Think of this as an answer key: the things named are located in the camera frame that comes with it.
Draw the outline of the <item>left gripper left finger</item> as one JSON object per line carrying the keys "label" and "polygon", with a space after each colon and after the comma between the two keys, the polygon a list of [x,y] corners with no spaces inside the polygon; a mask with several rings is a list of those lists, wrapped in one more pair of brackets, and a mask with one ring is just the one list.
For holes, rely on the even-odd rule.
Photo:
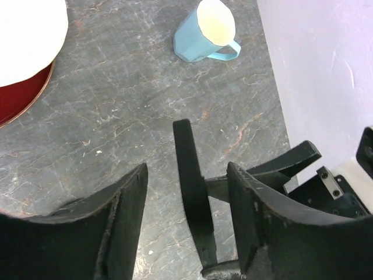
{"label": "left gripper left finger", "polygon": [[1,214],[2,279],[131,279],[147,194],[142,163],[49,215]]}

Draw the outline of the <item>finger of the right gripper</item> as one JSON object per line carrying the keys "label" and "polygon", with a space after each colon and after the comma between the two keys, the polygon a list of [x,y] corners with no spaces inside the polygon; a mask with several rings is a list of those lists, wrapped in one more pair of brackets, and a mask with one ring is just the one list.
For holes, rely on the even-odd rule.
{"label": "finger of the right gripper", "polygon": [[283,187],[295,175],[321,158],[321,153],[310,141],[303,141],[286,153],[253,167],[247,172],[269,187]]}

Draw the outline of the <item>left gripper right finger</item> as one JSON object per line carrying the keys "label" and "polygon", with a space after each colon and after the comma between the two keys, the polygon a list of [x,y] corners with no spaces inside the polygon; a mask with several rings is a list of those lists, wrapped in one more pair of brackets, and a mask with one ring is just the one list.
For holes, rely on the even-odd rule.
{"label": "left gripper right finger", "polygon": [[371,279],[372,217],[352,219],[310,208],[227,166],[240,270],[266,246],[276,279]]}

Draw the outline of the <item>black smartphone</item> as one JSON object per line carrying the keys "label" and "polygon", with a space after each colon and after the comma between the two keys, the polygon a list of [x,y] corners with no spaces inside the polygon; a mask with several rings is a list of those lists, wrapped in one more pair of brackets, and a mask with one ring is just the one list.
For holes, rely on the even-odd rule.
{"label": "black smartphone", "polygon": [[207,186],[201,175],[191,123],[173,122],[175,151],[187,223],[202,267],[217,264],[214,226]]}

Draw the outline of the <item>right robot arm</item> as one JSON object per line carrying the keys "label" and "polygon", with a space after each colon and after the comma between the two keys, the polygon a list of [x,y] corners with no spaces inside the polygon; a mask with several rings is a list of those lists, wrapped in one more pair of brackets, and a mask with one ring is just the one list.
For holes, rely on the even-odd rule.
{"label": "right robot arm", "polygon": [[285,184],[321,156],[312,142],[303,141],[248,173],[307,207],[348,218],[372,214],[372,127],[364,129],[354,157],[333,170],[320,167],[312,178],[287,191]]}

